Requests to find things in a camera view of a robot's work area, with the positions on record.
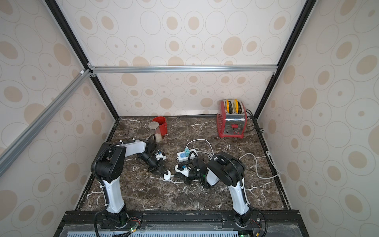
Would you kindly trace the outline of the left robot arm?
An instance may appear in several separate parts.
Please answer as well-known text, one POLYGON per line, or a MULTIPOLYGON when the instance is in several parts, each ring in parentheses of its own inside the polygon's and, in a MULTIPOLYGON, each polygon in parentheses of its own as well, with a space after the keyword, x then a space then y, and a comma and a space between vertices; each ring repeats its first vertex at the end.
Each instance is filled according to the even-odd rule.
POLYGON ((120 176, 126 157, 137 157, 148 165, 148 171, 171 179, 171 172, 164 165, 165 153, 157 150, 156 136, 141 141, 132 139, 117 143, 104 142, 91 165, 91 172, 100 183, 105 197, 105 215, 121 225, 126 224, 128 214, 121 195, 120 176))

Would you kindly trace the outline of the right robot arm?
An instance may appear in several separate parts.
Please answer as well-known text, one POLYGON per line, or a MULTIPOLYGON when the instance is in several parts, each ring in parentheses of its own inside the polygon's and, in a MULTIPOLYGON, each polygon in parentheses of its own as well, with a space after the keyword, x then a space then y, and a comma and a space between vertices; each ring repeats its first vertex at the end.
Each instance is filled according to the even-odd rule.
POLYGON ((187 161, 175 165, 175 176, 183 179, 187 185, 197 180, 206 189, 223 182, 231 194, 234 220, 244 228, 253 214, 244 188, 245 170, 246 166, 240 160, 225 152, 213 155, 208 163, 199 159, 195 152, 190 152, 187 161))

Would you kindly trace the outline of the teal USB wall charger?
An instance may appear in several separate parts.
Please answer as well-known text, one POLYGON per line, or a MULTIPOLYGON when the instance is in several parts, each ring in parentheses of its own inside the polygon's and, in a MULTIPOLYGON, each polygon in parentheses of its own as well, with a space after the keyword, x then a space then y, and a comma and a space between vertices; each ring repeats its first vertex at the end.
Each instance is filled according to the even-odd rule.
POLYGON ((189 153, 190 153, 190 150, 189 150, 189 148, 188 148, 188 147, 186 147, 186 148, 185 148, 185 155, 186 155, 186 156, 188 156, 188 155, 189 155, 189 153))

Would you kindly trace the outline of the white earbud charging case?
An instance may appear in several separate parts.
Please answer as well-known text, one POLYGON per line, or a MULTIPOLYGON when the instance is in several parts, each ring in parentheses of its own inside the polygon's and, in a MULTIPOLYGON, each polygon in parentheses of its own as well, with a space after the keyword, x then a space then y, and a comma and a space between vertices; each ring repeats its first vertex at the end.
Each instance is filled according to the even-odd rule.
POLYGON ((165 180, 170 180, 171 179, 171 172, 168 171, 167 174, 164 174, 163 177, 164 177, 165 180))

